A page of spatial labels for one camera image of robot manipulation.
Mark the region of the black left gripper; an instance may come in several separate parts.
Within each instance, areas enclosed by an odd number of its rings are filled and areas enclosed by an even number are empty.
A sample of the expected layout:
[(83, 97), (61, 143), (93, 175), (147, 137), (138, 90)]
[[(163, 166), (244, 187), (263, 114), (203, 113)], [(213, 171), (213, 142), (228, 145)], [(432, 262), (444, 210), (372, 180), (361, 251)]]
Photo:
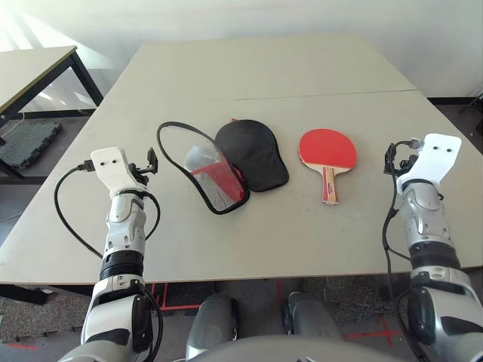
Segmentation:
[(145, 168), (140, 168), (136, 164), (128, 165), (128, 169), (131, 172), (131, 175), (138, 183), (144, 186), (146, 186), (149, 182), (149, 177), (145, 176), (145, 173), (158, 173), (158, 158), (153, 147), (149, 148), (147, 152), (147, 161), (148, 166), (146, 166)]

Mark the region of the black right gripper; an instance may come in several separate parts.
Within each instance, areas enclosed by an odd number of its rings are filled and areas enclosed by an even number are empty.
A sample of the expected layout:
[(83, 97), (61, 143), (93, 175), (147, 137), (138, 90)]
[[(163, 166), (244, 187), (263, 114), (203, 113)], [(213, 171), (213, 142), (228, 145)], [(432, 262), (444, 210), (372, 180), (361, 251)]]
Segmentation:
[(403, 174), (408, 173), (415, 163), (415, 158), (403, 159), (399, 162), (399, 168), (395, 169), (394, 161), (397, 145), (390, 143), (386, 154), (384, 156), (384, 168), (383, 172), (389, 175), (396, 175), (400, 177)]

